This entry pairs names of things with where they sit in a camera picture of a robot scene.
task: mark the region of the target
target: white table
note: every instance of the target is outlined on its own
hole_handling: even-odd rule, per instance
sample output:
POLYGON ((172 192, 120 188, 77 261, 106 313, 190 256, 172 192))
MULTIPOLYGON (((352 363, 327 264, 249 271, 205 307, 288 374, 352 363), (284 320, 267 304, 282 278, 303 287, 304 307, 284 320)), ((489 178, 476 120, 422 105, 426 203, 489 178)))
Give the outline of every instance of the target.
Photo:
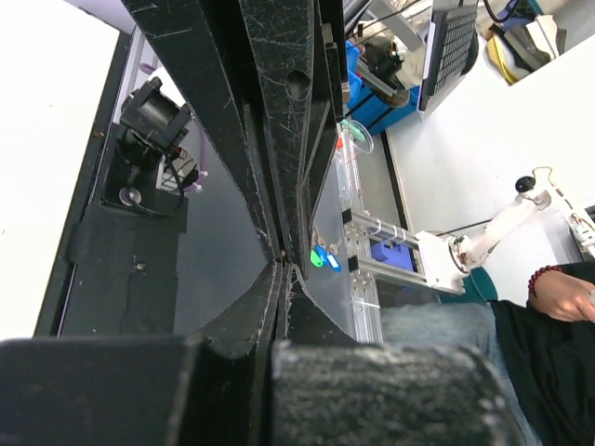
POLYGON ((119 32, 60 0, 0 15, 0 339, 37 323, 119 32))

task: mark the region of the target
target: blue jeans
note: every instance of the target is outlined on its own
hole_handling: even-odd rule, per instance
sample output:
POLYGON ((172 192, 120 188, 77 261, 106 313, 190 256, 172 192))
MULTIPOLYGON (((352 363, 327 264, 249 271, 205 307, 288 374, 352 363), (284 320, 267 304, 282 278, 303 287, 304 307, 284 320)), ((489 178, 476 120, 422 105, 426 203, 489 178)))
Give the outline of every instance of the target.
POLYGON ((496 337, 489 304, 428 304, 382 310, 382 333, 389 345, 471 346, 478 348, 498 374, 504 395, 527 446, 541 440, 529 425, 510 382, 496 337))

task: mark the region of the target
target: person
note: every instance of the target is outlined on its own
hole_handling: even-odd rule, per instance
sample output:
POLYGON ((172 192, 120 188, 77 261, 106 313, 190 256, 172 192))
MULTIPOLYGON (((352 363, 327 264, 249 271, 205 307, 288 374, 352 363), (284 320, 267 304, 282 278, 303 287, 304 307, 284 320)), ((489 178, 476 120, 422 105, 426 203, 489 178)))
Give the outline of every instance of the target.
POLYGON ((512 302, 382 310, 385 343, 469 345, 488 359, 528 446, 594 444, 595 263, 546 267, 512 302))

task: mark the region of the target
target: white surface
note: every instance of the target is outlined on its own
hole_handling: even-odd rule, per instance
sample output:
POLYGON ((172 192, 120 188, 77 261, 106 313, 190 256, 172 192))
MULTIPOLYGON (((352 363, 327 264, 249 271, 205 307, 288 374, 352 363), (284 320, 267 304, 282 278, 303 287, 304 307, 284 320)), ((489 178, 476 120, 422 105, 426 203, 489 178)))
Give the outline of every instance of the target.
MULTIPOLYGON (((514 86, 480 58, 426 122, 412 116, 391 128, 410 229, 492 218, 514 199, 515 181, 544 164, 576 203, 594 204, 592 54, 595 37, 514 86)), ((486 269, 501 298, 523 303, 535 269, 576 260, 562 216, 546 210, 510 234, 486 269)))
POLYGON ((4 5, 0 339, 33 334, 117 38, 60 0, 4 5))
POLYGON ((131 34, 134 30, 135 23, 121 0, 66 0, 66 2, 80 7, 125 33, 131 34))

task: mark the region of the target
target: black sleeve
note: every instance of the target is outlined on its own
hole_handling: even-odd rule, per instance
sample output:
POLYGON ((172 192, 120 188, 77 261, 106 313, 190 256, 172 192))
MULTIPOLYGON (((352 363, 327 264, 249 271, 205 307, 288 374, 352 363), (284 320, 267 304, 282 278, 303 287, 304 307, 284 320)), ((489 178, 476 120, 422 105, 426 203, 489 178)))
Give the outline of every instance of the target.
POLYGON ((595 262, 578 262, 560 265, 562 272, 583 281, 595 283, 595 262))

